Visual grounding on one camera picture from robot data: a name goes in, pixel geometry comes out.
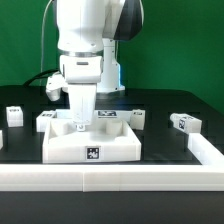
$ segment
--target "black tabletop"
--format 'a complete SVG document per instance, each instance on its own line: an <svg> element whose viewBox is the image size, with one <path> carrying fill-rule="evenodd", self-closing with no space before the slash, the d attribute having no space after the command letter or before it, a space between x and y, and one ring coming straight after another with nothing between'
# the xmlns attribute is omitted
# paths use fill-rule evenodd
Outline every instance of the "black tabletop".
<svg viewBox="0 0 224 224"><path fill-rule="evenodd" d="M21 106L24 127L8 128L6 107ZM0 163L42 164L43 133L36 117L68 108L66 94L50 102L39 87L0 87ZM172 113L202 120L202 135L224 150L224 116L185 91L128 89L124 96L98 99L99 110L146 110L144 131L136 131L142 158L127 164L200 164L187 149L188 135L174 129ZM0 223L221 223L222 192L0 192Z"/></svg>

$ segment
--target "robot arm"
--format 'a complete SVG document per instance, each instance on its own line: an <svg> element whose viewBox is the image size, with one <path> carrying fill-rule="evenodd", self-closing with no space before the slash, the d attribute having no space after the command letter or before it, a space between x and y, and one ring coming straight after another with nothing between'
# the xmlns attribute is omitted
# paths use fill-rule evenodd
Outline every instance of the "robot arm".
<svg viewBox="0 0 224 224"><path fill-rule="evenodd" d="M55 0L59 29L61 87L68 87L71 116L78 130L91 124L96 86L103 68L103 38L130 40L142 28L141 0ZM52 79L47 84L51 97Z"/></svg>

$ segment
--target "green screen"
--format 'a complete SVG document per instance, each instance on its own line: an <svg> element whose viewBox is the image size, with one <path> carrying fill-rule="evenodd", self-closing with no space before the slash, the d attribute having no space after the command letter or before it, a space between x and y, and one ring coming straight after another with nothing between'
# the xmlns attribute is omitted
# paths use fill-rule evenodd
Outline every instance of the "green screen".
<svg viewBox="0 0 224 224"><path fill-rule="evenodd" d="M122 83L129 88L190 91L224 113L224 1L142 2L142 32L119 44ZM23 84L40 72L41 25L47 3L1 1L1 85ZM47 70L58 66L52 8L45 32Z"/></svg>

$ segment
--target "white tray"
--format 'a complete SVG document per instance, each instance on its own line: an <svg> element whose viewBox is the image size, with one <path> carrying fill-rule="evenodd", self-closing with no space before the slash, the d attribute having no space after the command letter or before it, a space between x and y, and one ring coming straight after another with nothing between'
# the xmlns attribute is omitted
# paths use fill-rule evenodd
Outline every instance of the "white tray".
<svg viewBox="0 0 224 224"><path fill-rule="evenodd" d="M71 119L53 118L43 142L43 163L140 160L141 143L124 119L102 117L78 132Z"/></svg>

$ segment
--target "small white cube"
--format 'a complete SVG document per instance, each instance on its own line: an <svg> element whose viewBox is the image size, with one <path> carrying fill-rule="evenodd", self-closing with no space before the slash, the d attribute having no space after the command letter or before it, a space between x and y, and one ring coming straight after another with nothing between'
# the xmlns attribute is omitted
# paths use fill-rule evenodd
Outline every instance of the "small white cube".
<svg viewBox="0 0 224 224"><path fill-rule="evenodd" d="M36 130L37 132L45 132L47 123L50 121L51 118L56 117L56 111L43 111L37 118L36 118Z"/></svg>
<svg viewBox="0 0 224 224"><path fill-rule="evenodd" d="M202 121L188 114L172 114L170 120L173 121L173 127L189 133L201 133Z"/></svg>
<svg viewBox="0 0 224 224"><path fill-rule="evenodd" d="M144 130L145 110L133 110L130 119L130 127L136 130Z"/></svg>
<svg viewBox="0 0 224 224"><path fill-rule="evenodd" d="M6 107L6 116L9 127L23 126L23 112L21 107Z"/></svg>

